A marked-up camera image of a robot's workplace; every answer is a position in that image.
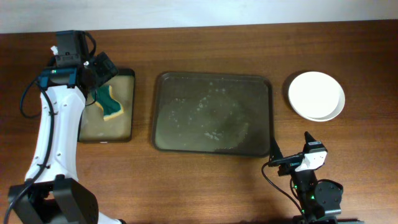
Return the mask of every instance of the small robot arm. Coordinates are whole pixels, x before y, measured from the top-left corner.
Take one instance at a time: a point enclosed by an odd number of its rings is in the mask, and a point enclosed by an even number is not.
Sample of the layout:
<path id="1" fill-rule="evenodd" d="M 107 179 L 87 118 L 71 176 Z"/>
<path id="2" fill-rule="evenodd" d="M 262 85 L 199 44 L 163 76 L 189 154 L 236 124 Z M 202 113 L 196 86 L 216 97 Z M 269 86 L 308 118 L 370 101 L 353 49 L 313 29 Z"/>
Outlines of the small robot arm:
<path id="1" fill-rule="evenodd" d="M 91 52 L 86 37 L 93 42 Z M 49 66 L 29 85 L 35 83 L 41 91 L 39 136 L 25 184 L 10 187 L 4 223 L 12 209 L 25 224 L 125 223 L 99 212 L 95 196 L 78 183 L 76 173 L 76 145 L 87 95 L 118 70 L 104 52 L 95 57 L 96 43 L 87 32 L 57 32 L 57 43 Z M 46 199 L 49 194 L 54 199 Z"/>
<path id="2" fill-rule="evenodd" d="M 305 144 L 303 151 L 288 157 L 283 157 L 275 140 L 272 142 L 272 149 L 269 162 L 262 167 L 264 178 L 279 192 L 286 195 L 301 215 L 293 217 L 294 224 L 360 224 L 358 220 L 338 221 L 336 216 L 341 214 L 341 197 L 343 186 L 335 181 L 322 179 L 318 180 L 315 170 L 324 165 L 328 153 L 322 142 L 315 140 L 310 133 L 305 132 Z M 286 192 L 278 188 L 266 176 L 264 168 L 279 167 L 278 175 L 290 175 L 290 189 L 299 204 Z"/>

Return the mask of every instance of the yellow sponge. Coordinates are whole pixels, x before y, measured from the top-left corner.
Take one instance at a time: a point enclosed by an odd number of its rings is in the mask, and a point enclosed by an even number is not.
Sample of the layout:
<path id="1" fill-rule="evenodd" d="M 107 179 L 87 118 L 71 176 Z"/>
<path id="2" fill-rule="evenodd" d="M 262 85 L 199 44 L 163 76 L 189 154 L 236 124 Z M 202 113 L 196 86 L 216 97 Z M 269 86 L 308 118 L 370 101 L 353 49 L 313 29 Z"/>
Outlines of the yellow sponge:
<path id="1" fill-rule="evenodd" d="M 112 86 L 101 86 L 97 89 L 95 105 L 104 111 L 104 121 L 109 121 L 124 113 L 123 105 L 113 98 Z"/>

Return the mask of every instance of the large tray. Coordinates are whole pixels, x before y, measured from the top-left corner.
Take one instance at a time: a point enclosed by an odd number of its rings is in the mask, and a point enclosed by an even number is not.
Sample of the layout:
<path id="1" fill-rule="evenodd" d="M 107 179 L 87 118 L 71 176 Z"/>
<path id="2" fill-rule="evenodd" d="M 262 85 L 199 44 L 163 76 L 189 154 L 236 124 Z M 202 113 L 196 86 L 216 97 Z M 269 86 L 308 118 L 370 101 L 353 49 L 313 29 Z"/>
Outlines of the large tray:
<path id="1" fill-rule="evenodd" d="M 152 143 L 160 151 L 264 157 L 273 133 L 264 77 L 169 72 L 157 80 Z"/>

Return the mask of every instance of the tray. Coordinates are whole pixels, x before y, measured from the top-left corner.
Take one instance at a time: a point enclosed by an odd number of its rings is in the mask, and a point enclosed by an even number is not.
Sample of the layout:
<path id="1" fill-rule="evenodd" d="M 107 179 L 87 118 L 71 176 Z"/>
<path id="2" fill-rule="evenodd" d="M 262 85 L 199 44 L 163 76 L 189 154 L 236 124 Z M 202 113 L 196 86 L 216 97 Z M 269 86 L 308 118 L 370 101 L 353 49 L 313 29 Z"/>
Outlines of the tray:
<path id="1" fill-rule="evenodd" d="M 128 142 L 132 136 L 132 117 L 134 111 L 134 91 L 136 76 L 131 69 L 119 69 L 105 85 L 111 85 L 113 96 L 124 108 L 124 113 L 109 121 L 104 121 L 103 111 L 96 105 L 86 106 L 80 120 L 78 141 L 83 143 Z M 86 104 L 93 101 L 91 95 Z"/>
<path id="2" fill-rule="evenodd" d="M 264 77 L 169 72 L 157 80 L 152 144 L 160 151 L 268 156 L 272 88 Z"/>

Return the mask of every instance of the wooden table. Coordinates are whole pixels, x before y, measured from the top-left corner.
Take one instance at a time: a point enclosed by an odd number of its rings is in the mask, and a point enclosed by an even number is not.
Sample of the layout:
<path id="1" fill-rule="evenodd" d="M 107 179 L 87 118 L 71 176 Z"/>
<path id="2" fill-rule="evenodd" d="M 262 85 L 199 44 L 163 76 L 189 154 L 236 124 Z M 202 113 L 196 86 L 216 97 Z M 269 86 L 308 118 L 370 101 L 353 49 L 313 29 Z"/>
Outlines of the wooden table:
<path id="1" fill-rule="evenodd" d="M 344 185 L 340 218 L 398 220 L 398 21 L 329 22 L 91 32 L 98 52 L 136 71 L 133 139 L 78 144 L 80 183 L 102 212 L 128 223 L 237 223 L 290 218 L 299 212 L 261 175 L 267 160 L 156 151 L 150 127 L 156 77 L 164 71 L 253 74 L 274 87 L 275 136 L 285 156 L 298 153 L 304 131 L 329 150 L 317 177 Z M 43 69 L 55 34 L 0 35 L 0 218 L 10 185 L 23 183 L 39 120 L 24 119 L 19 98 Z M 307 121 L 284 101 L 285 79 L 326 72 L 346 105 L 325 123 Z M 31 93 L 26 107 L 40 109 Z M 289 190 L 290 177 L 270 178 Z M 19 223 L 12 214 L 11 223 Z"/>

